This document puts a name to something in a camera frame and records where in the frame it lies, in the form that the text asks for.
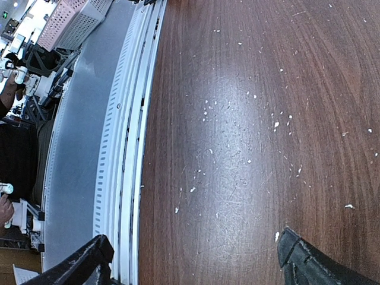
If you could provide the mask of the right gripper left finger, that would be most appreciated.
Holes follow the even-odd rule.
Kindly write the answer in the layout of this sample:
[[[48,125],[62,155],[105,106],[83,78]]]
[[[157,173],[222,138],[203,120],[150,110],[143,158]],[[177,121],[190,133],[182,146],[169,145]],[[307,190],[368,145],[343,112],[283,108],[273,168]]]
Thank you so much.
[[[96,284],[111,284],[109,264],[114,250],[106,235],[97,235],[58,265],[25,284],[84,284],[92,274]]]

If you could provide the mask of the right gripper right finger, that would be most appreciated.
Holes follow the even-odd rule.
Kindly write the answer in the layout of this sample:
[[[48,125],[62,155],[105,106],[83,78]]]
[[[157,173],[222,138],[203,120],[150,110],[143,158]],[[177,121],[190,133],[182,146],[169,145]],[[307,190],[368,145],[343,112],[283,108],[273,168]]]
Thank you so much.
[[[286,227],[277,244],[285,284],[377,284],[325,255]]]

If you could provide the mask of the operator lower hand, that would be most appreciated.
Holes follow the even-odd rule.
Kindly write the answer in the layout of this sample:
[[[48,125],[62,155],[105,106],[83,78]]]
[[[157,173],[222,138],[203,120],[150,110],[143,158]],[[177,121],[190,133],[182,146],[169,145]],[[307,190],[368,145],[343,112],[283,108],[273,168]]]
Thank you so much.
[[[3,194],[0,199],[0,219],[1,230],[5,229],[5,224],[10,221],[14,214],[12,202],[8,199],[7,194]]]

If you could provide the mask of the operator upper hand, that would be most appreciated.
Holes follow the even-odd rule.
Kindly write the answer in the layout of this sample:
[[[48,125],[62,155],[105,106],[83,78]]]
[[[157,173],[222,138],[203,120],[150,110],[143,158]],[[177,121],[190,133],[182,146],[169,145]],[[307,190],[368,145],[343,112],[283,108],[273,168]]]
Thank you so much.
[[[23,79],[22,83],[16,83],[15,79],[18,75],[17,71],[14,71],[7,79],[4,89],[1,92],[1,100],[6,102],[13,102],[14,99],[21,100],[23,98],[23,90],[24,87],[20,87],[20,85],[25,84],[29,80],[29,76],[26,75]]]

